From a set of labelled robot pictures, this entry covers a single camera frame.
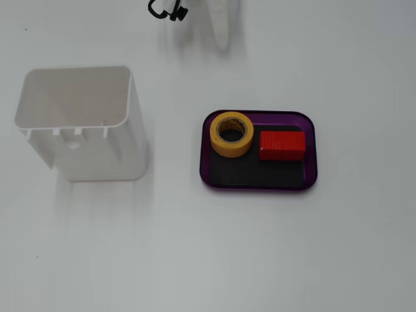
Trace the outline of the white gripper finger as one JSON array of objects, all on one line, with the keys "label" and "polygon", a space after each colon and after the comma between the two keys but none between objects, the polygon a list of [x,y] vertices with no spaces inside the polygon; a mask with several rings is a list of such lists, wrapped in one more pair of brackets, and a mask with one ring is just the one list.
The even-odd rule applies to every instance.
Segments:
[{"label": "white gripper finger", "polygon": [[216,46],[227,49],[230,41],[230,28],[238,16],[241,2],[229,0],[210,0],[207,2],[214,32]]}]

